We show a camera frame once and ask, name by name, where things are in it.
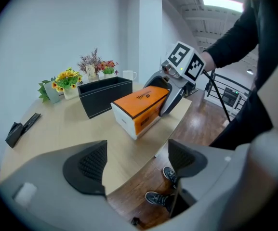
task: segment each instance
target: white mug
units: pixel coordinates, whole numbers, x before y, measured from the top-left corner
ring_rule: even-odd
[[[132,70],[125,70],[125,71],[123,71],[123,78],[135,80],[135,78],[137,78],[137,73]]]

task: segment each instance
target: wooden table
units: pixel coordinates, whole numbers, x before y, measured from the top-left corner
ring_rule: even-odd
[[[143,85],[134,83],[133,91]],[[112,110],[89,119],[79,97],[55,104],[36,100],[23,116],[24,124],[35,112],[40,119],[12,149],[6,148],[0,181],[29,159],[46,152],[91,141],[107,140],[108,162],[103,173],[106,194],[110,194],[135,175],[162,148],[191,104],[182,99],[169,115],[161,118],[141,138],[134,141],[115,121]]]

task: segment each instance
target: ceiling light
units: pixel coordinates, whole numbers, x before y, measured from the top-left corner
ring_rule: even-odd
[[[250,74],[250,75],[253,75],[253,71],[251,69],[248,69],[247,73]]]
[[[204,5],[227,8],[238,12],[244,11],[243,4],[241,2],[236,2],[233,0],[203,0],[203,2]]]

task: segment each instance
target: black sleeve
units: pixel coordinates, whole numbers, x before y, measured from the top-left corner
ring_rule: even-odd
[[[216,67],[224,67],[244,58],[257,44],[254,11],[247,6],[234,26],[205,51],[212,56]]]

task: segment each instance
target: sneaker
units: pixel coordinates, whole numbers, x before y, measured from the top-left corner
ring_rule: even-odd
[[[170,167],[164,167],[163,170],[163,175],[165,178],[167,178],[170,182],[172,182],[173,187],[176,189],[177,186],[177,176],[176,173],[173,169]]]
[[[161,205],[161,206],[165,206],[164,202],[166,201],[166,199],[169,197],[169,195],[161,195],[157,192],[147,192],[145,194],[145,199],[152,205]]]

